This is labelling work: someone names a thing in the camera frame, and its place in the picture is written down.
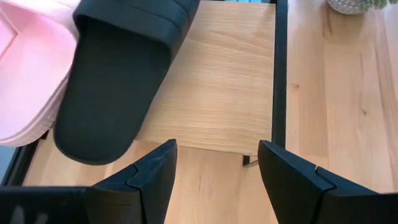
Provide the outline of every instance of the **black metal bar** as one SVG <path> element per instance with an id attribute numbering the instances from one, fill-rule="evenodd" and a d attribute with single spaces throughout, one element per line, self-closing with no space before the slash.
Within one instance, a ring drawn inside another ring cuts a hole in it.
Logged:
<path id="1" fill-rule="evenodd" d="M 0 223 L 164 223 L 176 164 L 171 139 L 92 187 L 0 187 Z"/>
<path id="2" fill-rule="evenodd" d="M 287 0 L 276 3 L 274 94 L 272 99 L 271 141 L 280 147 L 286 142 L 286 85 L 287 85 Z"/>
<path id="3" fill-rule="evenodd" d="M 38 143 L 39 140 L 36 140 L 26 146 L 16 148 L 1 186 L 21 186 L 23 184 Z"/>
<path id="4" fill-rule="evenodd" d="M 250 156 L 243 155 L 243 166 L 246 166 L 250 163 Z"/>

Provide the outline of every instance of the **pink slide sandal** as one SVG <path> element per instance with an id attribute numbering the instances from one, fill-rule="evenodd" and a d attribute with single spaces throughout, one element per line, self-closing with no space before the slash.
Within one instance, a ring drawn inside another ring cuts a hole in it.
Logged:
<path id="1" fill-rule="evenodd" d="M 55 120 L 76 48 L 71 6 L 0 0 L 0 145 L 33 142 Z"/>

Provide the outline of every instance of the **black metal frame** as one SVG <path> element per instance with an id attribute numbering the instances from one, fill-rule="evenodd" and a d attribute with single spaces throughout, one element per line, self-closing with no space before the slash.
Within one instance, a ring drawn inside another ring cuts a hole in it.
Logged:
<path id="1" fill-rule="evenodd" d="M 285 147 L 286 142 L 286 88 L 287 88 L 287 0 L 271 0 L 276 5 L 274 44 L 274 92 L 272 99 L 271 141 Z M 243 166 L 255 166 L 250 156 L 243 156 Z"/>
<path id="2" fill-rule="evenodd" d="M 1 186 L 21 186 L 23 184 L 39 141 L 40 140 L 36 140 L 26 146 L 17 147 L 15 149 L 6 174 L 1 182 Z"/>

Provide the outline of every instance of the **green plant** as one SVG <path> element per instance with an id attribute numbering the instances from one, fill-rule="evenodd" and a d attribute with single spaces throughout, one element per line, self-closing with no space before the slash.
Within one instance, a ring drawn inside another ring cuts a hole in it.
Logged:
<path id="1" fill-rule="evenodd" d="M 390 4 L 396 4 L 398 3 L 398 0 L 363 0 L 364 5 L 363 7 L 365 10 L 368 10 L 370 8 L 375 8 L 375 9 L 382 9 L 387 6 L 388 3 Z"/>

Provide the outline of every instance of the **wood grain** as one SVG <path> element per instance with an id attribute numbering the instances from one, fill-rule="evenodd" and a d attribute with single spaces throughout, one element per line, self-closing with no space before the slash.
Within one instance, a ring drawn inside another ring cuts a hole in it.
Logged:
<path id="1" fill-rule="evenodd" d="M 287 149 L 378 192 L 398 190 L 397 21 L 289 1 Z"/>
<path id="2" fill-rule="evenodd" d="M 202 1 L 137 139 L 257 155 L 271 138 L 275 7 Z"/>
<path id="3" fill-rule="evenodd" d="M 88 166 L 65 157 L 55 147 L 50 132 L 37 148 L 24 185 L 93 185 L 158 145 L 134 141 L 114 163 Z M 177 171 L 165 223 L 260 224 L 276 220 L 258 167 L 243 168 L 239 154 L 178 146 Z"/>

